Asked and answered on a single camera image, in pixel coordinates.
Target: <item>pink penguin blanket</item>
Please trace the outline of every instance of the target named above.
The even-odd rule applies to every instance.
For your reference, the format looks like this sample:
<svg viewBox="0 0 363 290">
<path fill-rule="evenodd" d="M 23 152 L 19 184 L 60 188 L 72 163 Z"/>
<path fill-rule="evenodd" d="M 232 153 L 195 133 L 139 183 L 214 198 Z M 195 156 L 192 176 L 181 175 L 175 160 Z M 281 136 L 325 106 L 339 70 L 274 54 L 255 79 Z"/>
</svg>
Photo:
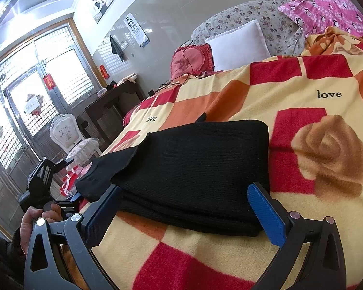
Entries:
<svg viewBox="0 0 363 290">
<path fill-rule="evenodd" d="M 350 0 L 294 0 L 278 10 L 297 23 L 305 37 L 322 34 L 329 26 L 363 36 L 363 14 Z"/>
</svg>

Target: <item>blanket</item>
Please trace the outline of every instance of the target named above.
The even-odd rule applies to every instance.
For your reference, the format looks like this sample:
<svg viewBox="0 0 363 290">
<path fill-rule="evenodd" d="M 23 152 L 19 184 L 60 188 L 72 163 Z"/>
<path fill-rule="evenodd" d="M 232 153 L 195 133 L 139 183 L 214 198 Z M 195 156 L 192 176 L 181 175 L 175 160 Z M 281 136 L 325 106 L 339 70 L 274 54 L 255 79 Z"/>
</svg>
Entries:
<svg viewBox="0 0 363 290">
<path fill-rule="evenodd" d="M 355 36 L 363 36 L 363 14 L 350 0 L 293 0 L 278 7 L 301 27 L 308 37 L 336 26 Z"/>
<path fill-rule="evenodd" d="M 335 218 L 347 286 L 354 289 L 363 278 L 363 39 L 330 27 L 311 35 L 301 56 L 275 56 L 203 79 L 181 76 L 175 83 L 137 106 L 106 152 L 192 123 L 204 112 L 207 121 L 265 122 L 271 196 L 304 218 Z M 126 212 L 117 213 L 93 248 L 121 290 L 251 289 L 277 250 L 264 232 L 200 233 Z M 306 252 L 304 245 L 284 289 Z M 69 267 L 85 288 L 72 262 Z"/>
</svg>

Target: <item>metal screw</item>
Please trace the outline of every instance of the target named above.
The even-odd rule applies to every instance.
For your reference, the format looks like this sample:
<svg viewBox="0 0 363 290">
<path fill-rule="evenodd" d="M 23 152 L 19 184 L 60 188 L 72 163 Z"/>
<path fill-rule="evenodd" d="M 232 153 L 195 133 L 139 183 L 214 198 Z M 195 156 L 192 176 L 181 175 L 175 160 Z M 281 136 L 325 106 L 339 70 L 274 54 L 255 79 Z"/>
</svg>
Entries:
<svg viewBox="0 0 363 290">
<path fill-rule="evenodd" d="M 38 226 L 43 226 L 45 224 L 45 219 L 44 218 L 39 218 L 37 221 L 36 221 L 36 224 Z"/>
<path fill-rule="evenodd" d="M 333 224 L 335 222 L 335 219 L 333 219 L 331 216 L 327 216 L 326 218 L 326 221 L 329 223 L 329 224 Z"/>
<path fill-rule="evenodd" d="M 301 215 L 297 211 L 291 211 L 290 212 L 290 217 L 293 218 L 293 219 L 299 219 L 301 217 Z"/>
<path fill-rule="evenodd" d="M 74 222 L 77 222 L 81 219 L 81 215 L 80 214 L 74 214 L 71 216 L 71 220 Z"/>
</svg>

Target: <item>black knit fabric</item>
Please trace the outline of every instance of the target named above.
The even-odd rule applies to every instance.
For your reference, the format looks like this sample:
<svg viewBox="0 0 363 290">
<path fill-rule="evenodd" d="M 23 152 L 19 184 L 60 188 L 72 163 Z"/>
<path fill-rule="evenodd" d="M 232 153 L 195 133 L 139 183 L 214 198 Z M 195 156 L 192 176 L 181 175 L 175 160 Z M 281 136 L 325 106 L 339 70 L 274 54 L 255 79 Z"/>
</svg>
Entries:
<svg viewBox="0 0 363 290">
<path fill-rule="evenodd" d="M 269 191 L 268 128 L 257 120 L 196 122 L 149 133 L 137 147 L 99 157 L 78 179 L 90 201 L 111 184 L 121 210 L 201 232 L 255 236 L 262 229 L 246 189 Z"/>
</svg>

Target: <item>red pillow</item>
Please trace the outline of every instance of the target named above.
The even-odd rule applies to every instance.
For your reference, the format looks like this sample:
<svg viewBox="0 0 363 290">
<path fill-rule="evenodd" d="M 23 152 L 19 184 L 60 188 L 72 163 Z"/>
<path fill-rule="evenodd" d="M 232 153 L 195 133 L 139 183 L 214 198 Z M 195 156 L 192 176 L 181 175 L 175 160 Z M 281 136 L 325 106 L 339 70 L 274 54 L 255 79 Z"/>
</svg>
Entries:
<svg viewBox="0 0 363 290">
<path fill-rule="evenodd" d="M 214 61 L 212 59 L 211 47 L 207 43 L 205 45 L 189 45 L 178 48 L 172 56 L 172 80 L 186 73 L 198 76 L 203 71 L 213 70 Z"/>
</svg>

